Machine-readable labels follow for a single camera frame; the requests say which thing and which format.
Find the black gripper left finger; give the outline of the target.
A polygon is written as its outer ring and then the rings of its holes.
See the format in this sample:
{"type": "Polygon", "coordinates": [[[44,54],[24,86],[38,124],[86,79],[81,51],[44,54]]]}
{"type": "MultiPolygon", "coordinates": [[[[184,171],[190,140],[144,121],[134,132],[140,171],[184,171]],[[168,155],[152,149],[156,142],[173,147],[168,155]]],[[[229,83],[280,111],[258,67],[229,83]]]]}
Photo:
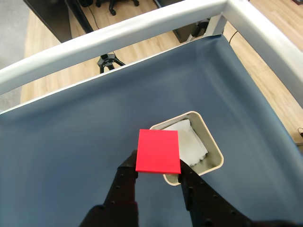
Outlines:
{"type": "Polygon", "coordinates": [[[92,207],[81,227],[137,227],[139,226],[138,205],[135,201],[137,151],[117,168],[116,175],[101,205],[92,207]]]}

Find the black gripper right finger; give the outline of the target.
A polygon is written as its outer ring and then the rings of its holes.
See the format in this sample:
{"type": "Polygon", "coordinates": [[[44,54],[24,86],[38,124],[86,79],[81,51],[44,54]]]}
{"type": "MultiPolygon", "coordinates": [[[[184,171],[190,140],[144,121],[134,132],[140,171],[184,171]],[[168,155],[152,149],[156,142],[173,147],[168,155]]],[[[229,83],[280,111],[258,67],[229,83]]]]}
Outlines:
{"type": "Polygon", "coordinates": [[[219,195],[190,166],[180,160],[185,206],[194,227],[251,227],[252,221],[219,195]]]}

